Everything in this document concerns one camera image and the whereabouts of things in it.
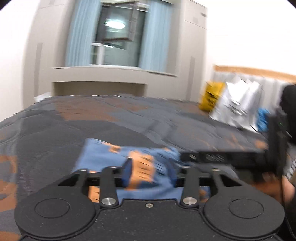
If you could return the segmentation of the person's right hand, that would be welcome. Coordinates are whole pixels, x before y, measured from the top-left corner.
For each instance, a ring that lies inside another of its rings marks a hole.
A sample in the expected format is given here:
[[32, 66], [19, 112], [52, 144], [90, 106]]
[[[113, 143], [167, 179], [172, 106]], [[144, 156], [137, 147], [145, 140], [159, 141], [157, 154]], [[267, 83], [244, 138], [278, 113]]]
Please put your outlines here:
[[291, 203], [295, 196], [295, 186], [285, 176], [277, 177], [273, 173], [264, 173], [262, 179], [262, 181], [253, 183], [252, 186], [281, 204]]

